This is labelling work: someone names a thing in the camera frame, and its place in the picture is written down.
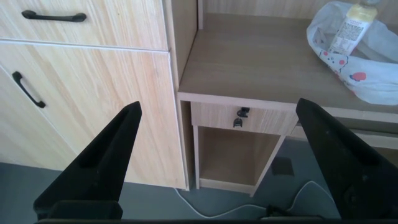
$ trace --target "gray floor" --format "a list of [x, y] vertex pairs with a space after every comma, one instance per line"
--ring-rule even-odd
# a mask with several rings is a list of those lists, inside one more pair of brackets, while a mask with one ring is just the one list
[[[273, 175], [268, 171], [253, 198], [225, 190], [192, 189], [181, 194], [205, 215], [217, 215], [245, 203], [289, 208], [301, 186], [314, 180], [327, 191], [325, 180], [308, 143], [285, 141], [277, 157], [292, 160], [294, 176]], [[59, 171], [0, 164], [0, 223], [33, 223], [33, 201], [58, 175]], [[124, 184], [119, 201], [126, 219], [197, 219], [174, 189], [141, 184]], [[292, 209], [297, 215], [321, 215], [338, 218], [334, 203], [317, 186], [310, 184], [298, 196]], [[258, 208], [245, 207], [225, 215], [224, 219], [255, 219], [263, 216]]]

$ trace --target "open shelf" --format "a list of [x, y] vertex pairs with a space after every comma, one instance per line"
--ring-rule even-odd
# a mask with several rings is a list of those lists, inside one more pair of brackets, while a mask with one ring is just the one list
[[253, 193], [279, 136], [198, 127], [200, 186]]
[[307, 42], [310, 21], [208, 13], [180, 83], [180, 98], [227, 96], [293, 104], [306, 98], [324, 107], [396, 118], [398, 106], [361, 101], [315, 55]]

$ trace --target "white plastic bag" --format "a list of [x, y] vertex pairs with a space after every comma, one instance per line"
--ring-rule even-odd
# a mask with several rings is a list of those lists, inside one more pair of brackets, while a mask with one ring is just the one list
[[375, 20], [350, 56], [327, 52], [351, 6], [338, 1], [323, 6], [307, 28], [308, 43], [358, 98], [398, 105], [398, 36], [386, 25]]

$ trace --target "bottle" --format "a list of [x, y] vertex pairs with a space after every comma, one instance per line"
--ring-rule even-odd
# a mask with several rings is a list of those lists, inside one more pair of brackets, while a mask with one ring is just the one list
[[377, 16], [380, 0], [361, 0], [347, 12], [346, 18], [332, 40], [329, 52], [350, 55]]

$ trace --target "drawer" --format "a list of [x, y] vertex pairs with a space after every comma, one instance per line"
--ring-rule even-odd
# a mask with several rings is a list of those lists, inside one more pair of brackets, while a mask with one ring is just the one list
[[[83, 22], [26, 19], [86, 14]], [[161, 0], [4, 0], [0, 38], [168, 50]]]
[[298, 117], [293, 111], [265, 110], [250, 108], [247, 118], [242, 118], [242, 127], [233, 127], [238, 117], [239, 106], [192, 103], [192, 125], [223, 128], [255, 133], [287, 135], [297, 124]]

